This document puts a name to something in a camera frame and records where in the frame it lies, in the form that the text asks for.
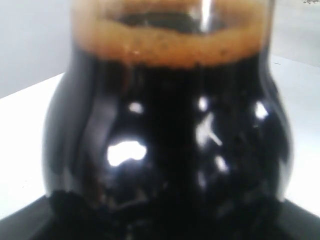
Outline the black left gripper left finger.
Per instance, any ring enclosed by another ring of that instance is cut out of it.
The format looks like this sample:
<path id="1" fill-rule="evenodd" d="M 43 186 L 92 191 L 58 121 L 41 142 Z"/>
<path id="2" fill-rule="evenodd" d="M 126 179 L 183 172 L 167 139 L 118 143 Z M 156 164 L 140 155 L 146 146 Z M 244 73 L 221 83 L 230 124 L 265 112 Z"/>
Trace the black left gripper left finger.
<path id="1" fill-rule="evenodd" d="M 2 240 L 56 240 L 58 229 L 46 197 L 0 221 Z"/>

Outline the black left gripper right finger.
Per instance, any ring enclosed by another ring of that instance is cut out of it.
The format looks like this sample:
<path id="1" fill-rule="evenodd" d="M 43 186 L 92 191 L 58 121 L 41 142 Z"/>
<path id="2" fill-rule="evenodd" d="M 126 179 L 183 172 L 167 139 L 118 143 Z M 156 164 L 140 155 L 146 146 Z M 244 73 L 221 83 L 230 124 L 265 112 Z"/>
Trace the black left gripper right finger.
<path id="1" fill-rule="evenodd" d="M 319 240 L 320 218 L 286 200 L 274 227 L 275 240 Z"/>

